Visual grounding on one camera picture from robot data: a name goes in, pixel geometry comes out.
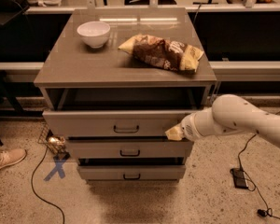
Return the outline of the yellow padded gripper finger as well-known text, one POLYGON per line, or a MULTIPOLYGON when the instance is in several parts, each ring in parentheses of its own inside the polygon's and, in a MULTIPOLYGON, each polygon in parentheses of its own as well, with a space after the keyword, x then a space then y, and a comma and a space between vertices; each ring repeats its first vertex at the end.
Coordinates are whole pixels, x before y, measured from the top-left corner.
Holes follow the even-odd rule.
POLYGON ((165 134, 169 140, 173 141, 180 141, 184 138, 183 130, 179 124, 167 130, 165 134))

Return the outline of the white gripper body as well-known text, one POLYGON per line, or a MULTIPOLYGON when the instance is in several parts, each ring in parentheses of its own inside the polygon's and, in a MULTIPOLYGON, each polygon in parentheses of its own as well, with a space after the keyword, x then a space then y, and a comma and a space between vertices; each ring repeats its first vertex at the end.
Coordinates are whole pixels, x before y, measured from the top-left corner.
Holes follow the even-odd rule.
POLYGON ((195 112, 185 116, 180 123, 181 130, 185 138, 190 141, 195 141, 203 138, 203 134, 198 128, 196 121, 201 116, 201 112, 195 112))

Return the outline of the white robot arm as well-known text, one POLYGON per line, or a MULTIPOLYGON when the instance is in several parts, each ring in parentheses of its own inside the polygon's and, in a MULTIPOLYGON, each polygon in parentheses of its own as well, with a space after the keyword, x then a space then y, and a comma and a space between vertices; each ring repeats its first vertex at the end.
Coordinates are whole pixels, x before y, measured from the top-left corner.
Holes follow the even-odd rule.
POLYGON ((249 132, 280 148, 280 116, 263 111, 247 100, 231 94, 222 95, 212 106, 185 116, 165 132, 169 140, 195 141, 210 135, 249 132))

